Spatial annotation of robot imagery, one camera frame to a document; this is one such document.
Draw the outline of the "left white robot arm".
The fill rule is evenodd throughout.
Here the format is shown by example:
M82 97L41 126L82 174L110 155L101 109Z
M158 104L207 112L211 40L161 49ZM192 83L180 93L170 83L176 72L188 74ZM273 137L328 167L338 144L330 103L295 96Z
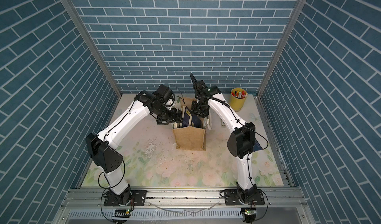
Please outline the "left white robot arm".
M100 186L108 190L114 203L126 206L132 203L131 187L125 180L127 165L117 148L123 138L142 119L151 115L157 124L170 124L181 121L181 113L173 107L175 95L166 85L160 85L153 93L142 91L135 97L131 105L113 123L98 134L90 133L85 141L90 158L101 168L108 186Z

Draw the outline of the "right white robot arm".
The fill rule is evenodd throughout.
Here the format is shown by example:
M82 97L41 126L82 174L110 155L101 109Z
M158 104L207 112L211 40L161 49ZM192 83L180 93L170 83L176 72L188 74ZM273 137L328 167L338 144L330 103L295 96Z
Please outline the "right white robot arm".
M231 132L227 141L227 148L237 161L237 195L240 202L248 204L253 202L258 194L257 185L253 176L252 156L254 152L264 148L256 140L256 127L244 119L231 108L220 89L216 86L208 87L204 81L196 80L193 74L190 79L197 99L191 105L191 111L195 115L205 118L209 110L214 110Z

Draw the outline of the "navy blue book yellow label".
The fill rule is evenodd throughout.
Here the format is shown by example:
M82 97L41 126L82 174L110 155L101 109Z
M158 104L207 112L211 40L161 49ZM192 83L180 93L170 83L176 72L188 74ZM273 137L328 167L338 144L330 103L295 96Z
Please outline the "navy blue book yellow label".
M187 106L182 107L182 127L192 126L195 128L202 127L202 121L197 115L192 115Z

